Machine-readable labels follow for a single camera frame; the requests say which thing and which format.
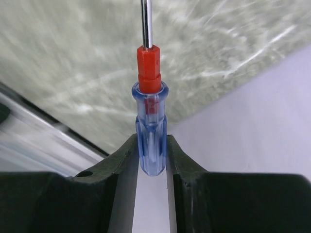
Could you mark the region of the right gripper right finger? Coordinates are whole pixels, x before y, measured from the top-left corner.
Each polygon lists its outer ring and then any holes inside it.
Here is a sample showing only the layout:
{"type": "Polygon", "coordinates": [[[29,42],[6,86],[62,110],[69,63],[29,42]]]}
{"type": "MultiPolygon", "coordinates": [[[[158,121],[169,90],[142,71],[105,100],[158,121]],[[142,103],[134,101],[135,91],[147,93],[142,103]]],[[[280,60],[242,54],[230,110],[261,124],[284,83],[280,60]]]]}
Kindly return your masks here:
{"type": "Polygon", "coordinates": [[[172,233],[308,233],[311,183],[302,175],[209,172],[167,137],[172,233]]]}

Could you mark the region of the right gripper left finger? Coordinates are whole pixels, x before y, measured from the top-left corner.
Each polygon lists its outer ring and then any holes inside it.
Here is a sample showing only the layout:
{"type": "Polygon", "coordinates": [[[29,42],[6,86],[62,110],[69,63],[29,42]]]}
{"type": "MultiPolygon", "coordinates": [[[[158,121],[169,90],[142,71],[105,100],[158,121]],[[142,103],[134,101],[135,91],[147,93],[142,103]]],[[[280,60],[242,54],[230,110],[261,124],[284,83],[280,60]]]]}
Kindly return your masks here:
{"type": "Polygon", "coordinates": [[[74,177],[53,172],[0,175],[3,233],[130,233],[138,177],[134,134],[74,177]]]}

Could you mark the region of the small red screwdriver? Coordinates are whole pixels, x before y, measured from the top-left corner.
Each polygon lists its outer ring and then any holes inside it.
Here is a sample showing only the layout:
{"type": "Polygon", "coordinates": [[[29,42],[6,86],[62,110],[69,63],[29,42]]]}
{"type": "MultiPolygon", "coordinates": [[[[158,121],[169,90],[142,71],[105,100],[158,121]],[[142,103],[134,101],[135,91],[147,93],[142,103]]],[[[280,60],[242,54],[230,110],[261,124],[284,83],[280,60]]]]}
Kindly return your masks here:
{"type": "Polygon", "coordinates": [[[138,82],[132,87],[137,102],[136,132],[141,169],[159,175],[166,166],[168,86],[161,80],[160,48],[153,44],[152,3],[141,1],[143,44],[137,49],[138,82]]]}

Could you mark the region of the aluminium rail frame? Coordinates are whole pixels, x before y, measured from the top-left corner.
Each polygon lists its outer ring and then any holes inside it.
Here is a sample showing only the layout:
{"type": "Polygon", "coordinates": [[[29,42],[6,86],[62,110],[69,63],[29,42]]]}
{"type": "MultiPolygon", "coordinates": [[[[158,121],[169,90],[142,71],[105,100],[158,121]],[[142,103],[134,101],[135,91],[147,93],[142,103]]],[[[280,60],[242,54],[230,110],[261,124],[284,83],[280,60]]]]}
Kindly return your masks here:
{"type": "Polygon", "coordinates": [[[107,156],[11,88],[0,85],[1,171],[52,171],[68,177],[107,156]]]}

